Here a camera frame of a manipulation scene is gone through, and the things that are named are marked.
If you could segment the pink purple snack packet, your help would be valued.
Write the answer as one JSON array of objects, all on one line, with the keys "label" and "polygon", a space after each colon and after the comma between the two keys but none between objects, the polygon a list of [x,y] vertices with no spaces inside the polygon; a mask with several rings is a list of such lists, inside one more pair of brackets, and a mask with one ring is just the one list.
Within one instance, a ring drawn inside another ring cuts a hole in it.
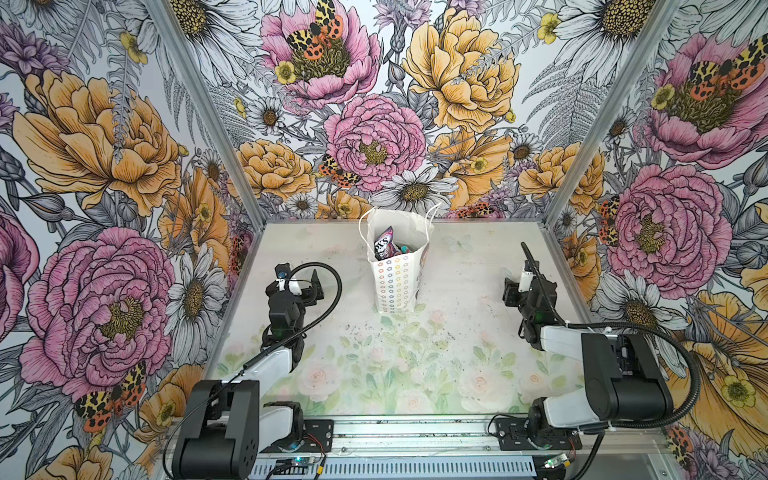
[{"label": "pink purple snack packet", "polygon": [[377,260],[386,260],[403,253],[403,250],[394,240],[392,226],[385,229],[375,240],[373,245],[374,256]]}]

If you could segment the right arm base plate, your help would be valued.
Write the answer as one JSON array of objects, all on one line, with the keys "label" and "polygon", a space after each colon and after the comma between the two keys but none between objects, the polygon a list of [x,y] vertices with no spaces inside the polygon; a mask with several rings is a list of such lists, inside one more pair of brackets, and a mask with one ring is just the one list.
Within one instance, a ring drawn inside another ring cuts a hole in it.
[{"label": "right arm base plate", "polygon": [[487,425],[489,435],[497,440],[501,451],[568,450],[578,451],[582,441],[577,430],[544,426],[535,429],[527,417],[494,415]]}]

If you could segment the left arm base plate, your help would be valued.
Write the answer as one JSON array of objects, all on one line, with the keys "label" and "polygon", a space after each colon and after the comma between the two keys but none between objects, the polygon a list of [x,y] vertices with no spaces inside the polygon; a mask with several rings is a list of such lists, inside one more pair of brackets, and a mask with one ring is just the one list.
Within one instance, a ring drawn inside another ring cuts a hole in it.
[{"label": "left arm base plate", "polygon": [[329,453],[332,450],[335,422],[329,419],[305,420],[300,430],[286,439],[274,442],[262,453],[305,454]]}]

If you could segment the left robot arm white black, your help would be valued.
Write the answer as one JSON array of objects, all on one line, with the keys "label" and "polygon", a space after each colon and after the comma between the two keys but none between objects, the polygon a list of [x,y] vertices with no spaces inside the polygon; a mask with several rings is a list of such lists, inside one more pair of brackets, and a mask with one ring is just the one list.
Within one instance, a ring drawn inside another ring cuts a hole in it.
[{"label": "left robot arm white black", "polygon": [[245,479],[258,453],[296,441],[303,421],[295,402],[264,401],[265,393],[301,361],[306,308],[324,298],[320,280],[276,280],[268,296],[269,325],[261,351],[228,380],[201,380],[163,450],[169,479]]}]

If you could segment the white patterned paper bag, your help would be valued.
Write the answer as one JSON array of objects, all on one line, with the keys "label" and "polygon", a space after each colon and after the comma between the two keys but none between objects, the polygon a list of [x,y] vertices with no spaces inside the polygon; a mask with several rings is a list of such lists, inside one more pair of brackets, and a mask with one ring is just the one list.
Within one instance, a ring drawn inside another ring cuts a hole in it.
[{"label": "white patterned paper bag", "polygon": [[[373,273],[375,305],[380,313],[401,315],[415,310],[438,209],[435,205],[426,213],[418,214],[373,208],[358,220],[358,233]],[[408,245],[414,252],[377,260],[374,242],[390,226],[394,229],[396,244]]]}]

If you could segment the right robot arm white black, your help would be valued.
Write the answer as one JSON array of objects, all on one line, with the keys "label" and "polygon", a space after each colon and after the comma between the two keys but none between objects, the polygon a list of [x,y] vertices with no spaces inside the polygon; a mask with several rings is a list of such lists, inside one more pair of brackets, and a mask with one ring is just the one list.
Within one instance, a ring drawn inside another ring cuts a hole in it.
[{"label": "right robot arm white black", "polygon": [[544,446],[550,435],[640,427],[669,419],[674,402],[646,339],[640,334],[561,325],[550,306],[556,299],[554,282],[540,286],[504,280],[502,301],[522,317],[518,335],[532,349],[577,361],[582,367],[581,387],[532,402],[525,423],[527,438]]}]

